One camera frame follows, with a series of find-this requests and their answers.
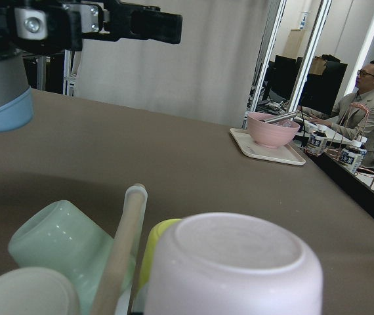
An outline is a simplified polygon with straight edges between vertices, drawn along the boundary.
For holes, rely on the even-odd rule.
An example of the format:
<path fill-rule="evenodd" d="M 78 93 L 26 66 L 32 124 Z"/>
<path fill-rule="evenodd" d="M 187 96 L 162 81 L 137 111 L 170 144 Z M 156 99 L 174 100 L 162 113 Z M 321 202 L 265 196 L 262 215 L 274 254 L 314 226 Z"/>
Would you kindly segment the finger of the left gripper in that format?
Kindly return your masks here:
<path fill-rule="evenodd" d="M 116 42 L 119 39 L 155 40 L 179 44 L 182 35 L 182 16 L 160 11 L 159 7 L 103 1 L 100 25 L 105 31 L 84 33 L 82 38 Z"/>

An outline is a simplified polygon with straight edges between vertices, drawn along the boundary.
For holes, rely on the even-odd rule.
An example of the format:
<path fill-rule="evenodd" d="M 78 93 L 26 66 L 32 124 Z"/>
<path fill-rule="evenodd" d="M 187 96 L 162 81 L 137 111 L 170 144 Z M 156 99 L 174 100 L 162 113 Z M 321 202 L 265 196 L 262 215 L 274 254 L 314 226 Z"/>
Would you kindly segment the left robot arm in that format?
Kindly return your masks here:
<path fill-rule="evenodd" d="M 33 117 L 24 52 L 81 51 L 84 39 L 178 44 L 182 16 L 122 1 L 0 1 L 0 132 Z"/>

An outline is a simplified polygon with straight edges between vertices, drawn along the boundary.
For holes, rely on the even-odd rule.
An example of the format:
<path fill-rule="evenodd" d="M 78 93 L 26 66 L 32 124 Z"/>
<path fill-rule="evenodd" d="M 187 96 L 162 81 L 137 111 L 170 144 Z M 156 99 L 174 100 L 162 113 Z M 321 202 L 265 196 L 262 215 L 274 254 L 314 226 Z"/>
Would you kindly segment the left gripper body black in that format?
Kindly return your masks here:
<path fill-rule="evenodd" d="M 81 51 L 83 36 L 103 23 L 104 5 L 92 1 L 0 1 L 0 49 Z"/>

